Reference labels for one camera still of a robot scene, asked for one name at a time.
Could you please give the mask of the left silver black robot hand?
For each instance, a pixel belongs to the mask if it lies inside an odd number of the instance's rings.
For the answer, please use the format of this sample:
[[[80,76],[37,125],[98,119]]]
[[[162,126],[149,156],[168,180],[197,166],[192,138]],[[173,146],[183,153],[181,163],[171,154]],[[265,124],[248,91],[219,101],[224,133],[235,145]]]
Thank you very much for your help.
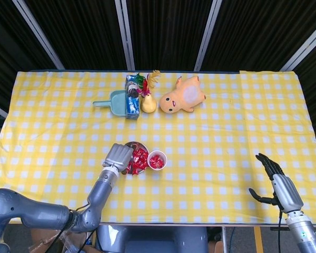
[[[109,153],[107,154],[103,167],[114,166],[118,172],[125,173],[125,170],[132,158],[134,149],[122,144],[113,144]]]

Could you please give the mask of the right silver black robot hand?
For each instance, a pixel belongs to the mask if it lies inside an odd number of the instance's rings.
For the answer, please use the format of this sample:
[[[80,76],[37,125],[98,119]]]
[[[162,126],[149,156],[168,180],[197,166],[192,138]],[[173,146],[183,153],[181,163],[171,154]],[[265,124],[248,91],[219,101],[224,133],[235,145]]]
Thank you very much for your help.
[[[278,206],[283,213],[300,211],[303,201],[293,181],[287,177],[279,164],[261,153],[255,157],[262,163],[273,187],[273,197],[261,197],[252,188],[249,188],[251,196],[260,203]]]

